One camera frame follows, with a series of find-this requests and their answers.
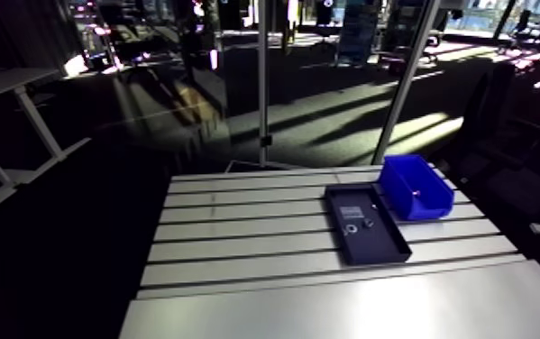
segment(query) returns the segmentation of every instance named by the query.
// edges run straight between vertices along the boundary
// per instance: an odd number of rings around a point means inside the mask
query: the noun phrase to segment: chair
[[[504,167],[521,169],[540,139],[540,126],[511,118],[504,110],[515,66],[499,63],[482,76],[463,114],[463,124],[444,160],[464,185],[475,185]],[[466,163],[470,154],[483,161]]]
[[[334,44],[326,40],[334,32],[334,27],[329,26],[332,19],[333,6],[327,6],[323,1],[316,1],[316,27],[313,32],[320,35],[322,40],[310,46],[310,49],[320,47],[321,50],[336,50]]]

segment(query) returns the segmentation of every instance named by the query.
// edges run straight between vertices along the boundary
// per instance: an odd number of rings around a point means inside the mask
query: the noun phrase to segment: glass partition
[[[288,17],[288,29],[269,33],[270,161],[303,167],[371,163],[414,58],[426,3],[306,1],[302,12]],[[433,64],[434,58],[424,54],[421,62]],[[435,71],[419,72],[423,78]]]

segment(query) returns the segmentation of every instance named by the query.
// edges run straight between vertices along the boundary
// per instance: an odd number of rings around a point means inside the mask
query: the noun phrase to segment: aluminum table top
[[[407,263],[343,265],[322,201],[325,186],[376,181],[380,169],[175,177],[137,298],[305,286],[526,260],[455,190],[455,206],[447,217],[420,223],[398,220],[413,252]]]

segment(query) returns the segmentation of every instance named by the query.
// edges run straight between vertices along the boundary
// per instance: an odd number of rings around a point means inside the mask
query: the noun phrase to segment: glass wall
[[[492,38],[508,0],[468,0],[463,17],[449,19],[446,33]]]
[[[270,161],[312,168],[371,163],[423,4],[394,1],[386,11],[380,0],[306,0],[299,7],[303,24],[287,38],[270,35]]]
[[[520,15],[524,10],[528,10],[531,13],[528,20],[528,28],[532,29],[532,34],[538,36],[540,33],[540,0],[517,0],[503,27],[503,33],[509,33],[516,27],[517,22],[520,20]]]

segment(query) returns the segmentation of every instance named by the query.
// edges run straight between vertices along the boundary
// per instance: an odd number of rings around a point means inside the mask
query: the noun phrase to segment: small component
[[[343,229],[343,234],[355,234],[358,232],[358,227],[355,224],[347,224]]]
[[[367,228],[371,228],[373,225],[375,225],[375,223],[372,220],[370,220],[369,218],[364,219],[364,226],[366,226]]]

